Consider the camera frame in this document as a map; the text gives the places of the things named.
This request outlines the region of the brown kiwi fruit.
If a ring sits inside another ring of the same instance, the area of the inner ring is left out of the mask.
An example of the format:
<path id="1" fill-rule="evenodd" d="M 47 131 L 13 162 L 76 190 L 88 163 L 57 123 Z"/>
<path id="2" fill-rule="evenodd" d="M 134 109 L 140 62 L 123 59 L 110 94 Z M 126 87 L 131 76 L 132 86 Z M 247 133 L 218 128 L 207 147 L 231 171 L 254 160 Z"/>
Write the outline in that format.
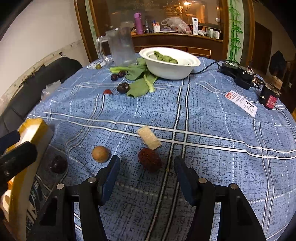
<path id="1" fill-rule="evenodd" d="M 104 163 L 108 160 L 110 155 L 109 150 L 104 146 L 96 146 L 92 150 L 92 157 L 96 162 Z"/>

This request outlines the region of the red jujube date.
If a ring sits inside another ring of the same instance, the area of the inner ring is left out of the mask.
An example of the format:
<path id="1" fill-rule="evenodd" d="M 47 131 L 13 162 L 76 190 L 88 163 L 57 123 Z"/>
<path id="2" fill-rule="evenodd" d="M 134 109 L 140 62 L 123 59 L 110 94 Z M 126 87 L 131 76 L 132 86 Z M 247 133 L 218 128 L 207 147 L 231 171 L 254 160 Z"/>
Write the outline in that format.
<path id="1" fill-rule="evenodd" d="M 143 168 L 151 173 L 158 171 L 162 166 L 162 161 L 159 155 L 149 148 L 142 148 L 138 153 L 138 161 L 143 165 Z"/>

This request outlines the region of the dark plum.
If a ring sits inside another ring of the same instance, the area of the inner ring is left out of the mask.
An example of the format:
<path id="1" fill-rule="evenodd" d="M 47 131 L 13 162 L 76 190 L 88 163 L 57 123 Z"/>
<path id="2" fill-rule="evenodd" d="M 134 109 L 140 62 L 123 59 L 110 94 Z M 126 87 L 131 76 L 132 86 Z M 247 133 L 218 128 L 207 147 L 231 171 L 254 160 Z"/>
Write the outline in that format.
<path id="1" fill-rule="evenodd" d="M 67 160 L 60 155 L 55 156 L 50 164 L 50 170 L 56 174 L 63 174 L 67 170 L 67 167 Z"/>
<path id="2" fill-rule="evenodd" d="M 128 83 L 121 83 L 117 86 L 117 91 L 120 94 L 126 94 L 130 89 L 130 85 Z"/>

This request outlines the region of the small white cake piece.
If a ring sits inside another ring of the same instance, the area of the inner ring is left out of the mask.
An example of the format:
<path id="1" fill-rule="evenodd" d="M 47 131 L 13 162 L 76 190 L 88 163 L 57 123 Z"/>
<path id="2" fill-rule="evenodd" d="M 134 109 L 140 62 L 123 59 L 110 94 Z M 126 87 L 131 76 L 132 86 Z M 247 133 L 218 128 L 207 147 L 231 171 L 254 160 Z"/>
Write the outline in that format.
<path id="1" fill-rule="evenodd" d="M 162 145 L 160 140 L 154 135 L 151 129 L 148 126 L 143 126 L 137 130 L 137 133 L 143 140 L 143 142 L 150 148 L 151 150 L 155 150 Z"/>

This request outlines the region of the yellow white foam box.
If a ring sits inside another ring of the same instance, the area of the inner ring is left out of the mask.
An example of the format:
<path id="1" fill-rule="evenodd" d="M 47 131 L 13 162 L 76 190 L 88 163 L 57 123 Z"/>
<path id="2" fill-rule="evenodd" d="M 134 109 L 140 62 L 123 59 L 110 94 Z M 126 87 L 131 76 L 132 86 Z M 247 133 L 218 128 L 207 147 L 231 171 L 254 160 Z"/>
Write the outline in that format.
<path id="1" fill-rule="evenodd" d="M 36 146 L 37 159 L 30 166 L 19 174 L 13 176 L 8 182 L 9 188 L 1 197 L 1 210 L 8 221 L 12 234 L 16 240 L 26 240 L 26 219 L 27 209 L 32 207 L 29 204 L 29 195 L 32 184 L 37 173 L 38 166 L 44 155 L 48 144 L 53 137 L 53 131 L 41 118 L 27 119 L 19 127 L 20 140 L 6 149 L 6 153 L 28 141 Z"/>

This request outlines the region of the black leather sofa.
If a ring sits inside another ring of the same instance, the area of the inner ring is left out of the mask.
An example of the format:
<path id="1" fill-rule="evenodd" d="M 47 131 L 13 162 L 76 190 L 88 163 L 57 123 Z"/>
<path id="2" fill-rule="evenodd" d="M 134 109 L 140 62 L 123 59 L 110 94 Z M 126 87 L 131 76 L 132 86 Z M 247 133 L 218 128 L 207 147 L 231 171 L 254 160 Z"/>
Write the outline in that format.
<path id="1" fill-rule="evenodd" d="M 47 85 L 58 80 L 64 83 L 81 68 L 77 60 L 61 57 L 30 75 L 1 114 L 1 137 L 19 128 L 28 113 L 40 102 L 42 90 Z"/>

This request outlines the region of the blue plaid tablecloth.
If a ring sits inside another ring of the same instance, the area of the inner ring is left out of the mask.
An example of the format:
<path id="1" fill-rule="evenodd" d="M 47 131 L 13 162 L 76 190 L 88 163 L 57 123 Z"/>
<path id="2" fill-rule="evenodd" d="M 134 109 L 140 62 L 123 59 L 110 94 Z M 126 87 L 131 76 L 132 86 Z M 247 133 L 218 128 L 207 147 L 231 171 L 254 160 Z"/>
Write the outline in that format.
<path id="1" fill-rule="evenodd" d="M 137 98 L 118 93 L 110 77 L 108 67 L 84 67 L 28 114 L 54 130 L 36 175 L 43 197 L 58 183 L 80 184 L 104 168 L 91 155 L 104 146 L 121 160 L 112 195 L 99 209 L 107 238 L 185 240 L 195 209 L 173 169 L 180 155 L 211 183 L 236 183 L 266 239 L 281 239 L 295 213 L 295 120 L 280 101 L 266 109 L 258 89 L 240 88 L 206 58 L 195 75 L 159 79 L 155 92 Z M 225 97 L 230 90 L 257 107 L 255 118 Z M 137 133 L 143 126 L 162 143 L 154 173 L 138 161 L 148 148 Z M 63 174 L 50 170 L 57 155 L 68 162 Z"/>

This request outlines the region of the small red fruit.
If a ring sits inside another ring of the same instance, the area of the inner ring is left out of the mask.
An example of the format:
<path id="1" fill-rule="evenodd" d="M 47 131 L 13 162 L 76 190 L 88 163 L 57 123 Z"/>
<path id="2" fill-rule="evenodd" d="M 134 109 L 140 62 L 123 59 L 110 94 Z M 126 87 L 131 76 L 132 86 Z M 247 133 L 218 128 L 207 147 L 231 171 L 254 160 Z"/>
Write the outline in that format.
<path id="1" fill-rule="evenodd" d="M 110 89 L 106 89 L 106 90 L 104 90 L 103 93 L 104 93 L 104 94 L 112 94 L 112 91 L 111 91 Z"/>

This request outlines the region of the white red label card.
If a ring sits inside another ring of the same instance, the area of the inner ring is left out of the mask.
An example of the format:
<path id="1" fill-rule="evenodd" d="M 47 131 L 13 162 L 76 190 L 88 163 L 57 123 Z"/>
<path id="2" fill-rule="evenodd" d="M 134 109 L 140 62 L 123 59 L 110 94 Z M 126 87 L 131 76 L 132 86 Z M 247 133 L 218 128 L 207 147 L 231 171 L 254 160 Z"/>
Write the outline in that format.
<path id="1" fill-rule="evenodd" d="M 249 115 L 251 115 L 253 118 L 255 118 L 255 115 L 257 113 L 257 107 L 252 104 L 250 101 L 248 101 L 245 97 L 239 95 L 233 90 L 230 90 L 225 94 L 225 97 L 229 99 L 231 102 L 242 108 L 244 111 L 246 111 Z"/>

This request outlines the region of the small dark grape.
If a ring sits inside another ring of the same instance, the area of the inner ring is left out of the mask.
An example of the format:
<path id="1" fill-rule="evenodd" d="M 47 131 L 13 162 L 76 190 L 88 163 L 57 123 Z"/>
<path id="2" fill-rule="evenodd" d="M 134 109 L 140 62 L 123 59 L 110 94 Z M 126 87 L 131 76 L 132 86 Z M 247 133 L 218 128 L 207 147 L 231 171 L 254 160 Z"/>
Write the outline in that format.
<path id="1" fill-rule="evenodd" d="M 125 71 L 119 71 L 119 73 L 117 74 L 118 78 L 123 78 L 126 75 Z"/>
<path id="2" fill-rule="evenodd" d="M 117 81 L 118 80 L 118 75 L 117 74 L 112 74 L 111 75 L 111 80 L 112 81 Z"/>

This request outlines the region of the green leafy vegetable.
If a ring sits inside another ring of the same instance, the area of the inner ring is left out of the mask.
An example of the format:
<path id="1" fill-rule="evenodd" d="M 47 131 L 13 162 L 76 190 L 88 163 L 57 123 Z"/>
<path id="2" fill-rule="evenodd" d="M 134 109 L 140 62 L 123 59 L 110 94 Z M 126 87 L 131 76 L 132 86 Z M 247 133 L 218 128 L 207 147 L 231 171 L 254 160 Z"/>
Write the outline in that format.
<path id="1" fill-rule="evenodd" d="M 148 92 L 155 92 L 154 83 L 159 78 L 164 78 L 160 74 L 152 73 L 143 57 L 137 58 L 135 64 L 111 67 L 109 71 L 112 74 L 118 74 L 119 71 L 126 72 L 124 77 L 132 82 L 129 84 L 129 91 L 126 93 L 129 97 L 141 97 Z"/>

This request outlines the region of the red black jar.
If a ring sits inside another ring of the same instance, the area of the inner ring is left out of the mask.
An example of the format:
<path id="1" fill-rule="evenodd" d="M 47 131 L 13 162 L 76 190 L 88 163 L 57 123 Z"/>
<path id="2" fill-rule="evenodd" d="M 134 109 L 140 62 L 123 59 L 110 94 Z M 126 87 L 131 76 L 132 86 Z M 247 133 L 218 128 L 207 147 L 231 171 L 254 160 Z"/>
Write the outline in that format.
<path id="1" fill-rule="evenodd" d="M 258 100 L 267 109 L 273 110 L 280 95 L 281 93 L 277 88 L 269 83 L 265 83 L 262 87 Z"/>

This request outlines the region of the black power adapter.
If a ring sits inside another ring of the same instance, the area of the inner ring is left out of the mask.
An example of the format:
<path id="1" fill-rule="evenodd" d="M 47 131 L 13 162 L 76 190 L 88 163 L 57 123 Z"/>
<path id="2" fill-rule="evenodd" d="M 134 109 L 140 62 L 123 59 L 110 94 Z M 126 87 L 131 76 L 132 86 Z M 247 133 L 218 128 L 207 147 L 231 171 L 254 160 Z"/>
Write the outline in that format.
<path id="1" fill-rule="evenodd" d="M 236 67 L 228 63 L 222 63 L 222 65 L 218 67 L 218 71 L 232 77 L 234 82 L 243 89 L 248 90 L 250 87 L 259 88 L 255 80 L 255 74 L 251 70 L 245 70 L 244 68 Z"/>

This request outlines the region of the white bowl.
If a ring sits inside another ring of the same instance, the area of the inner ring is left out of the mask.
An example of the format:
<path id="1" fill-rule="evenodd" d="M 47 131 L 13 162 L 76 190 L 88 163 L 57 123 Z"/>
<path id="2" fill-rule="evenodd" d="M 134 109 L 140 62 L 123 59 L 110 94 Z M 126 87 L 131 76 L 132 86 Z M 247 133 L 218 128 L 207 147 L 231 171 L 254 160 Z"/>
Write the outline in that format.
<path id="1" fill-rule="evenodd" d="M 150 73 L 167 80 L 184 79 L 201 65 L 196 56 L 174 48 L 149 47 L 140 50 L 139 55 Z"/>

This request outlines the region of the clear plastic pitcher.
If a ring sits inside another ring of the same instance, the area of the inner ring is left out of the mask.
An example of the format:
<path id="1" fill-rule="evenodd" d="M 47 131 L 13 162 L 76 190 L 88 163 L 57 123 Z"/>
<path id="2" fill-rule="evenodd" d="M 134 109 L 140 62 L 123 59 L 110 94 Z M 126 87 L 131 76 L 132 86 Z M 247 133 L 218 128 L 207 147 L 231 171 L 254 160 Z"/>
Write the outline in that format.
<path id="1" fill-rule="evenodd" d="M 107 42 L 110 57 L 104 54 L 102 44 Z M 115 66 L 128 66 L 136 62 L 132 36 L 129 27 L 119 27 L 109 30 L 105 36 L 96 39 L 99 57 L 106 63 L 114 63 Z"/>

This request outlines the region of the wooden cabinet counter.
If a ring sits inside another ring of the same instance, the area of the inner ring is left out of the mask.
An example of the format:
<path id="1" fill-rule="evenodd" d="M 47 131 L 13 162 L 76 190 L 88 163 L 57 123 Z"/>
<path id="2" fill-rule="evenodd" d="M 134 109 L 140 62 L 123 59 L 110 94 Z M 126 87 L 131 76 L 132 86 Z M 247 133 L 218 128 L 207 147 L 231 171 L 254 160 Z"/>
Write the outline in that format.
<path id="1" fill-rule="evenodd" d="M 185 51 L 195 56 L 214 60 L 227 57 L 228 43 L 206 36 L 179 33 L 155 33 L 132 36 L 135 51 L 149 47 L 167 47 Z"/>

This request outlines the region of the plastic bag on counter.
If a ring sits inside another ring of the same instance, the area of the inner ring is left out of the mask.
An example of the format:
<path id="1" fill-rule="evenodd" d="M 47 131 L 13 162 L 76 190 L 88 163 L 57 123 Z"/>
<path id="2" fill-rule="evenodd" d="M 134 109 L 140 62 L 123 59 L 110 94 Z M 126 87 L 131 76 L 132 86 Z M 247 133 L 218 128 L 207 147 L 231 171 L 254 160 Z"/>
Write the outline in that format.
<path id="1" fill-rule="evenodd" d="M 182 34 L 192 34 L 190 27 L 179 17 L 173 16 L 161 21 L 161 25 L 168 26 Z"/>

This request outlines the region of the purple thermos bottle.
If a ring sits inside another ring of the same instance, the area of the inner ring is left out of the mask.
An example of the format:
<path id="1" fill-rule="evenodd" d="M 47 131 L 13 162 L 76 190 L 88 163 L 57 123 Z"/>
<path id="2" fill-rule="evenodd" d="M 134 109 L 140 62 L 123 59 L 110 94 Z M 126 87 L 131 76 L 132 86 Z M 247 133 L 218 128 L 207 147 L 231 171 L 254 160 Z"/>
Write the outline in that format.
<path id="1" fill-rule="evenodd" d="M 137 30 L 138 35 L 144 34 L 143 26 L 142 26 L 142 14 L 137 12 L 134 14 L 134 24 Z"/>

